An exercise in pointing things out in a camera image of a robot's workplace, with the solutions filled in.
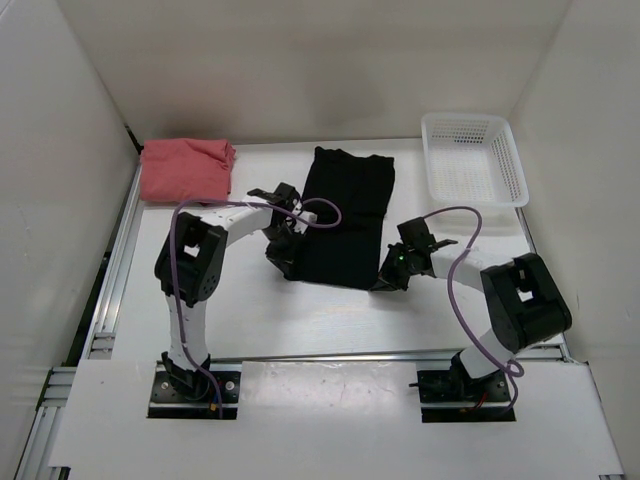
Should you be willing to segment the black t shirt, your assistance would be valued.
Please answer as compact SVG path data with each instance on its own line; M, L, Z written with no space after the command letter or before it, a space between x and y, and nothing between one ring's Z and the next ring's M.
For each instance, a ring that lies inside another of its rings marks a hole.
M314 150L302 198L321 224L310 229L294 260L292 279L370 289L377 280L384 217L395 184L394 159L354 156L341 149Z

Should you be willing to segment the pink t shirt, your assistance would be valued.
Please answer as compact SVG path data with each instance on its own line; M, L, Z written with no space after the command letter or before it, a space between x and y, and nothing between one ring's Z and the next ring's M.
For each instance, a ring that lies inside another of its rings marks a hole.
M227 140L148 140L140 155L140 199L152 203L226 200L235 158L236 149Z

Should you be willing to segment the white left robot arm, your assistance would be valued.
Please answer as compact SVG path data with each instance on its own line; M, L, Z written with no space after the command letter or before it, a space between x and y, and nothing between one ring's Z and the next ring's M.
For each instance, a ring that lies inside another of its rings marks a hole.
M170 310L170 349L162 354L175 388L188 400L206 395L210 365L205 340L206 302L220 283L226 248L262 232L267 259L283 274L293 270L296 250L316 215L303 210L295 187L281 183L274 192L253 189L243 201L206 219L182 211L154 267Z

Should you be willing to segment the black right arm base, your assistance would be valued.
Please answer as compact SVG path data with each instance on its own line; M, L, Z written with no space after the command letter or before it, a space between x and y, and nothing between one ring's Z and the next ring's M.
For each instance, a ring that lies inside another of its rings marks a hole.
M447 370L418 369L408 387L418 392L423 423L516 421L509 382L501 370L472 379L455 360Z

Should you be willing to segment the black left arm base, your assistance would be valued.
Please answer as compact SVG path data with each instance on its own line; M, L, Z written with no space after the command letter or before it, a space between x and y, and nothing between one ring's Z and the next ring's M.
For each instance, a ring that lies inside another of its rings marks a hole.
M150 389L147 417L176 420L236 420L241 391L240 363L213 363L210 367L220 389L222 408L215 388L207 378L196 377L195 388L187 387L168 373L158 361Z

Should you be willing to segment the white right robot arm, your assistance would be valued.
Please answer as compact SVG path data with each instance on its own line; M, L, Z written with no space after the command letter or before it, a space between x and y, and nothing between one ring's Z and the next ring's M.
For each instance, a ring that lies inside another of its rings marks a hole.
M523 375L515 357L572 326L570 310L544 260L535 253L518 257L486 253L473 246L475 232L461 245L438 240L423 218L398 226L400 241L388 246L374 291L406 291L414 276L446 282L450 305L471 345L451 361L449 387L460 399L480 393L485 378L501 371L511 378ZM454 287L462 285L484 295L489 330L473 334L457 304Z

